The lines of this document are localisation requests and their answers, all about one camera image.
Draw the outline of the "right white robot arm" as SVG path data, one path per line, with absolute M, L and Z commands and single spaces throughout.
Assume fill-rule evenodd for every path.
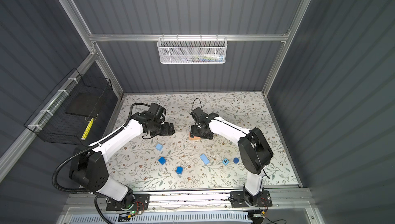
M 263 190 L 262 180 L 266 175 L 264 168 L 274 156 L 262 131 L 256 127 L 238 127 L 216 113 L 205 113 L 200 107 L 192 110 L 190 114 L 195 122 L 191 126 L 191 138 L 212 140 L 217 134 L 238 145 L 241 162 L 248 171 L 243 191 L 247 197 L 258 197 Z

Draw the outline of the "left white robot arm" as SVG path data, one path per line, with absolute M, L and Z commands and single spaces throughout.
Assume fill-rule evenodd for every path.
M 112 178 L 107 162 L 132 139 L 142 134 L 172 136 L 174 125 L 166 122 L 166 109 L 159 104 L 134 103 L 123 125 L 109 135 L 79 151 L 71 160 L 69 177 L 88 192 L 117 201 L 124 206 L 134 202 L 133 190 Z

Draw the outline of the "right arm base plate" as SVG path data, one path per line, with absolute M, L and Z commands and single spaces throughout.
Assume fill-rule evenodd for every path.
M 228 201 L 233 208 L 268 208 L 273 206 L 270 193 L 266 190 L 260 191 L 256 196 L 251 195 L 248 191 L 232 191 Z

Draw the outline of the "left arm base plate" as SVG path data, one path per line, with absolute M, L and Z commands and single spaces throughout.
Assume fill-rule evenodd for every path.
M 107 200 L 106 211 L 145 211 L 148 209 L 150 194 L 127 194 L 123 200 Z

